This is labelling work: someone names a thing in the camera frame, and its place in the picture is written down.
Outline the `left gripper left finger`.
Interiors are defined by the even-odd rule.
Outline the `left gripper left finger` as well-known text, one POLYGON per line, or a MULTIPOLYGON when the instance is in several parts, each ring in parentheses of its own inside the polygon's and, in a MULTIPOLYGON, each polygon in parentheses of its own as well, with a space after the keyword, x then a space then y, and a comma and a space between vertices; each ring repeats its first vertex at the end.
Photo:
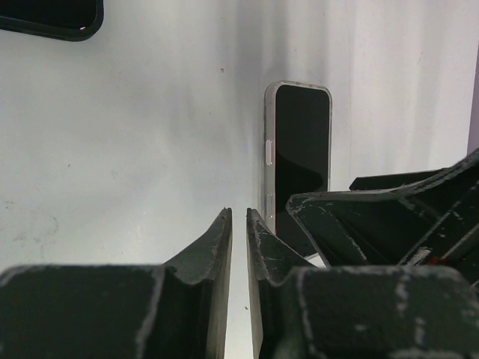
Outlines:
POLYGON ((158 265, 16 266, 1 274, 3 358, 222 358, 232 211, 158 265))

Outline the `clear phone case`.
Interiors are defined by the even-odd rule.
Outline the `clear phone case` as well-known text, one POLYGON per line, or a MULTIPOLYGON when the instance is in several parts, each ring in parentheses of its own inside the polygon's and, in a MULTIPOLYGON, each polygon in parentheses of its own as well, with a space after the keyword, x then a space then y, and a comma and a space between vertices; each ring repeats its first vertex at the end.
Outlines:
POLYGON ((332 141, 332 95, 328 88, 320 85, 313 85, 304 82, 278 81, 270 84, 265 91, 263 106, 263 184, 262 184, 262 205, 261 214, 267 227, 275 234, 275 96, 281 85, 297 85, 307 88, 319 88, 329 93, 331 100, 330 117, 330 152, 329 152, 329 185, 331 176, 331 141, 332 141))

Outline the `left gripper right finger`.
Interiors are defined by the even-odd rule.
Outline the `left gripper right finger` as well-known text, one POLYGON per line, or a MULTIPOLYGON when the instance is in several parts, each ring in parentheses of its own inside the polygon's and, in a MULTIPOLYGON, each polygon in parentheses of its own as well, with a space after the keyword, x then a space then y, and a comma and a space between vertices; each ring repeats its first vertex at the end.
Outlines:
POLYGON ((246 214, 256 358, 476 358, 478 297, 439 266, 318 268, 246 214))

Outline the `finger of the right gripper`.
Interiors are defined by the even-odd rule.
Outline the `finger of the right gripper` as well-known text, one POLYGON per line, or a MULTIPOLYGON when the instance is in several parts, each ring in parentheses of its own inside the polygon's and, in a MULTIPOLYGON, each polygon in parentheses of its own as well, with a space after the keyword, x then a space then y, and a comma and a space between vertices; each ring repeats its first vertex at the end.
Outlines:
POLYGON ((331 266, 451 265, 478 243, 478 165, 398 188, 295 194, 287 211, 331 266))
POLYGON ((350 191, 371 191, 398 188, 422 180, 427 180, 436 175, 446 174, 449 171, 466 168, 478 162, 478 149, 473 150, 464 159, 448 168, 436 170, 417 171, 401 174, 385 174, 368 177, 356 177, 349 186, 350 191))

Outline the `black smartphone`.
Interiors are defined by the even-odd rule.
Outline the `black smartphone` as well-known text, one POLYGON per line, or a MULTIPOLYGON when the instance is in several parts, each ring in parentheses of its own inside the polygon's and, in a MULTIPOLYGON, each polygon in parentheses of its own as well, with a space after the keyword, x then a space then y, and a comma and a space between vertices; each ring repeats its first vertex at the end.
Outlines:
POLYGON ((328 189, 330 107, 319 88, 284 84, 275 96, 275 234, 302 257, 316 250, 286 205, 294 194, 328 189))
POLYGON ((93 37, 103 19, 103 0, 1 0, 5 31, 79 42, 93 37))

